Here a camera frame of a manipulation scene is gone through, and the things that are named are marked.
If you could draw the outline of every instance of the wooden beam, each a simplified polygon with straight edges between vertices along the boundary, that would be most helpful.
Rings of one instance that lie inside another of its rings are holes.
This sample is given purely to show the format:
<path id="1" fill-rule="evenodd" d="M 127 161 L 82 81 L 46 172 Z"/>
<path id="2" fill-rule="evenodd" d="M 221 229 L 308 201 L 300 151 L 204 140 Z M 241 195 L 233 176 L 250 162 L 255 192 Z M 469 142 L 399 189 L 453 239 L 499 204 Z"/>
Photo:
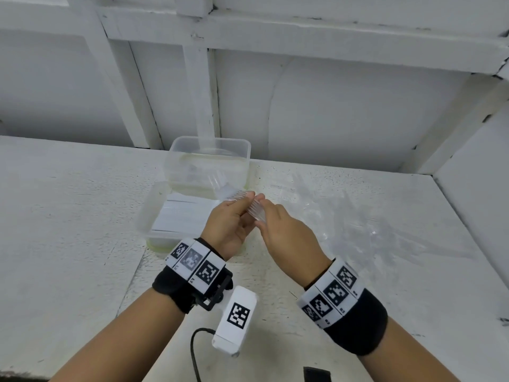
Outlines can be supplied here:
<path id="1" fill-rule="evenodd" d="M 128 5 L 100 8 L 109 38 L 496 73 L 509 57 L 505 38 L 216 10 L 206 18 Z"/>
<path id="2" fill-rule="evenodd" d="M 185 46 L 183 49 L 187 82 L 196 116 L 196 132 L 198 136 L 220 137 L 214 51 L 194 46 Z"/>
<path id="3" fill-rule="evenodd" d="M 185 16 L 205 17 L 213 8 L 212 0 L 175 0 L 177 13 Z"/>
<path id="4" fill-rule="evenodd" d="M 81 35 L 81 24 L 67 2 L 0 0 L 0 29 Z"/>
<path id="5" fill-rule="evenodd" d="M 162 149 L 152 109 L 129 42 L 107 38 L 96 0 L 67 0 L 135 147 Z"/>
<path id="6" fill-rule="evenodd" d="M 472 75 L 400 169 L 434 174 L 509 99 L 509 83 Z"/>

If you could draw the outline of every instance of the white tabletop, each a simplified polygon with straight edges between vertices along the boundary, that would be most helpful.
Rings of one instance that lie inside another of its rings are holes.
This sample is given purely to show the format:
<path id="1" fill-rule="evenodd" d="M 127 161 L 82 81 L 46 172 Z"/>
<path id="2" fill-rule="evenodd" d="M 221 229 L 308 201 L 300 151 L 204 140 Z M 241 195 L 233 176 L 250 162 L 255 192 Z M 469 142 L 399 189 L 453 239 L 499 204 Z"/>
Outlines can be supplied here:
<path id="1" fill-rule="evenodd" d="M 0 375 L 52 376 L 150 287 L 163 259 L 145 249 L 133 220 L 162 179 L 164 156 L 0 137 Z M 509 291 L 431 177 L 254 161 L 248 186 L 277 202 L 294 173 L 316 196 L 346 190 L 356 206 L 423 248 L 362 271 L 366 285 L 461 380 L 506 380 L 508 335 L 499 318 L 509 318 Z M 203 379 L 294 381 L 314 366 L 333 380 L 370 380 L 298 309 L 302 290 L 274 265 L 257 231 L 228 267 L 259 295 L 258 314 L 237 359 L 199 334 Z M 191 329 L 215 328 L 219 319 L 219 311 L 194 308 L 146 381 L 193 380 Z"/>

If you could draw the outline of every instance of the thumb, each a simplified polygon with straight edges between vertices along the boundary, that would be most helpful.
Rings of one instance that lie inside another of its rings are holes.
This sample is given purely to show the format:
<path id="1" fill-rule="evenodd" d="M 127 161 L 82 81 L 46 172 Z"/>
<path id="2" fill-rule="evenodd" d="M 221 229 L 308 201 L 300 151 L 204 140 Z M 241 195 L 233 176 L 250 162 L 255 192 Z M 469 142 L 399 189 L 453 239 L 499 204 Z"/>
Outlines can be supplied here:
<path id="1" fill-rule="evenodd" d="M 232 211 L 233 214 L 241 216 L 252 204 L 255 196 L 254 194 L 255 194 L 254 192 L 247 192 L 246 196 L 243 199 L 238 199 L 232 205 L 229 205 L 228 206 L 229 210 Z"/>
<path id="2" fill-rule="evenodd" d="M 265 224 L 263 221 L 256 220 L 254 226 L 260 230 L 263 241 L 265 242 L 265 245 L 267 245 L 269 243 L 269 230 L 267 229 L 267 224 Z"/>

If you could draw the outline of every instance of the clear plastic comb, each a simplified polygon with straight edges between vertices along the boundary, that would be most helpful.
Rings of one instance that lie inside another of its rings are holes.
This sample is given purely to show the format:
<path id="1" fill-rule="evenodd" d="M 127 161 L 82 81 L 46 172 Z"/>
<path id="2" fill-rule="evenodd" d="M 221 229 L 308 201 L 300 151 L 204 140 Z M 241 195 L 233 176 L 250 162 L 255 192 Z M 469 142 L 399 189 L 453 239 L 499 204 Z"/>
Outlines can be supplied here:
<path id="1" fill-rule="evenodd" d="M 237 193 L 235 193 L 233 196 L 228 197 L 226 201 L 238 201 L 239 199 L 243 199 L 246 197 L 247 192 L 245 190 L 239 190 Z M 262 205 L 257 201 L 254 200 L 249 208 L 247 208 L 247 213 L 250 214 L 255 220 L 258 221 L 265 221 L 265 211 L 263 210 Z"/>

